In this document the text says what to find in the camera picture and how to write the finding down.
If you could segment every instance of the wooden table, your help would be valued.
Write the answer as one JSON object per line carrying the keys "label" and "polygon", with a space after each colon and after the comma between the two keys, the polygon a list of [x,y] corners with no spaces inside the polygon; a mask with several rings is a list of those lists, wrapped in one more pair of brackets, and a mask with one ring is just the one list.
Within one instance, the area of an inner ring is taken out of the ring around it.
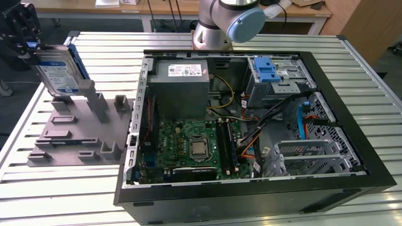
{"label": "wooden table", "polygon": [[[140,19],[144,32],[152,32],[151,13],[147,0],[140,0],[137,5],[120,5],[119,8],[94,8],[94,0],[25,0],[36,7],[37,17],[40,18],[81,18],[81,19]],[[197,0],[177,0],[181,18],[197,20],[199,4]],[[153,18],[171,19],[169,2],[167,0],[149,0]],[[176,1],[171,0],[173,14],[179,19]],[[326,7],[320,10],[309,7],[291,5],[287,9],[287,22],[311,23],[308,34],[318,35],[323,24],[332,13]],[[283,22],[284,14],[269,19],[268,22]]]}
{"label": "wooden table", "polygon": [[[185,20],[197,20],[199,14],[199,4],[197,0],[177,0],[181,18]],[[155,19],[172,19],[171,10],[169,10],[169,2],[167,0],[149,0],[153,18]],[[179,11],[176,1],[171,0],[175,18],[179,19]],[[287,22],[289,23],[311,23],[311,28],[308,30],[309,35],[318,35],[320,29],[326,23],[327,18],[332,16],[331,11],[322,7],[320,10],[311,9],[309,6],[299,7],[292,4],[288,8],[285,8],[287,13]],[[148,4],[143,5],[141,10],[141,20],[144,31],[151,32],[151,12],[148,8]],[[265,17],[267,22],[283,22],[284,21],[284,13],[280,13],[279,16],[269,19]]]}
{"label": "wooden table", "polygon": [[140,12],[144,0],[137,5],[123,5],[117,8],[94,8],[96,0],[22,0],[32,3],[38,18],[61,19],[141,19]]}

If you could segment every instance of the metal table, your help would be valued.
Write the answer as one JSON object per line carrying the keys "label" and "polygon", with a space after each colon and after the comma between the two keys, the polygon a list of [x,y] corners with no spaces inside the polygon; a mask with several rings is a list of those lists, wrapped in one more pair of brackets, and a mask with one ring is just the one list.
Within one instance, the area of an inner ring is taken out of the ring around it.
{"label": "metal table", "polygon": [[[136,95],[143,49],[191,49],[188,33],[81,32],[77,46],[96,90],[105,98]],[[335,36],[259,35],[235,50],[311,51],[396,180],[395,187],[366,195],[326,213],[243,218],[192,225],[400,225],[402,103],[347,41]],[[117,166],[25,166],[33,142],[53,109],[42,84],[0,152],[1,226],[132,226],[112,205]]]}

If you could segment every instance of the chip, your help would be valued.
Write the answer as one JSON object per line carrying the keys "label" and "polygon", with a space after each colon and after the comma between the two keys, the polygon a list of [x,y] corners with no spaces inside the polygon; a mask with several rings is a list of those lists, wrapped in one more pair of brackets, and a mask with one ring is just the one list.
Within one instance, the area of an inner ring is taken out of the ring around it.
{"label": "chip", "polygon": [[204,142],[192,142],[192,154],[199,155],[199,154],[205,154],[207,150],[204,149]]}
{"label": "chip", "polygon": [[208,158],[208,139],[205,136],[192,136],[189,141],[189,158],[201,162]]}

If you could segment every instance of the power supply label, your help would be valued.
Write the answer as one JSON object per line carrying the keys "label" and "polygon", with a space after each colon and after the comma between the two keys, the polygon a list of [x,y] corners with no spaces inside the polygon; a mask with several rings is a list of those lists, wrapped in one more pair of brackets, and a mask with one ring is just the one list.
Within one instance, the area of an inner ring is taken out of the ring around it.
{"label": "power supply label", "polygon": [[77,84],[72,76],[72,70],[64,62],[41,61],[38,67],[54,90],[62,93],[78,92]]}
{"label": "power supply label", "polygon": [[169,77],[201,76],[200,65],[169,65]]}

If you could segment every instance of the yellow wire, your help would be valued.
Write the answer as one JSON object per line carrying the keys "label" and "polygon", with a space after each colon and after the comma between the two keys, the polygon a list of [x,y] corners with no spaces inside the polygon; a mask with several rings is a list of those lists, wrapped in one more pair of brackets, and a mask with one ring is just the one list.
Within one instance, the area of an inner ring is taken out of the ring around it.
{"label": "yellow wire", "polygon": [[229,102],[227,104],[220,105],[220,106],[207,107],[208,109],[220,109],[220,108],[225,108],[228,105],[231,105],[232,100],[233,100],[233,91],[232,91],[232,87],[227,83],[227,81],[220,76],[217,76],[217,75],[213,75],[213,76],[217,77],[224,82],[224,84],[227,85],[227,87],[231,89],[231,93],[232,93],[232,98],[231,98],[231,100],[229,100]]}

